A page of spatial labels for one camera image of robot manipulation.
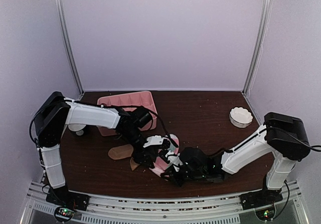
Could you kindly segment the pink patterned sock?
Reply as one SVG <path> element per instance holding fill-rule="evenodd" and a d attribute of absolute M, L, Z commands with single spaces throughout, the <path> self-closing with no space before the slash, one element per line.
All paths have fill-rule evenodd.
<path fill-rule="evenodd" d="M 178 145 L 175 147 L 173 144 L 165 150 L 164 157 L 158 156 L 156 161 L 154 162 L 154 168 L 150 170 L 156 174 L 158 177 L 161 177 L 161 174 L 165 173 L 165 171 L 171 167 L 173 164 L 178 164 L 178 156 L 179 154 L 179 139 L 176 135 L 170 134 L 171 139 Z"/>

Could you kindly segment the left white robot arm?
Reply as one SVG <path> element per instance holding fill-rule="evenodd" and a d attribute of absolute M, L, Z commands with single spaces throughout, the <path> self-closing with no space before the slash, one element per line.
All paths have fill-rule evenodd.
<path fill-rule="evenodd" d="M 33 116 L 29 135 L 40 152 L 42 167 L 49 186 L 54 189 L 52 197 L 61 205 L 72 202 L 67 191 L 60 157 L 60 143 L 64 131 L 75 127 L 78 132 L 87 126 L 100 126 L 115 130 L 133 146 L 136 163 L 154 168 L 157 148 L 149 145 L 141 129 L 152 121 L 155 112 L 143 105 L 107 106 L 88 104 L 66 98 L 61 92 L 53 92 Z"/>

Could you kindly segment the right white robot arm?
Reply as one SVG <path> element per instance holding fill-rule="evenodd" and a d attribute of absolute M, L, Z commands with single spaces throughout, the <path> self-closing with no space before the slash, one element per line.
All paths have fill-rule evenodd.
<path fill-rule="evenodd" d="M 228 176 L 260 157 L 273 153 L 274 162 L 257 193 L 260 204 L 269 204 L 281 189 L 296 162 L 310 153 L 310 145 L 301 119 L 269 112 L 264 123 L 247 139 L 231 149 L 221 149 L 206 155 L 199 148 L 186 147 L 174 159 L 161 178 L 178 186 L 186 180 L 223 182 Z"/>

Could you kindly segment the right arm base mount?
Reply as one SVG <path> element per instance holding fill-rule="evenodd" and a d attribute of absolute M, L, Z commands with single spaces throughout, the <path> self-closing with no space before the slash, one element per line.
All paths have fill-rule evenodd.
<path fill-rule="evenodd" d="M 282 201 L 280 190 L 259 190 L 239 196 L 243 210 L 254 209 L 261 221 L 272 221 L 276 217 L 275 203 Z"/>

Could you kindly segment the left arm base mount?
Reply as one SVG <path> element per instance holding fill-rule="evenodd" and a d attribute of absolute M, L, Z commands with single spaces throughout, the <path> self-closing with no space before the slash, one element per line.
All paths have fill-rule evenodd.
<path fill-rule="evenodd" d="M 57 205 L 53 215 L 58 222 L 68 222 L 79 214 L 79 211 L 86 211 L 89 199 L 89 195 L 75 192 L 70 192 L 65 200 L 58 198 L 53 192 L 46 196 L 46 202 Z"/>

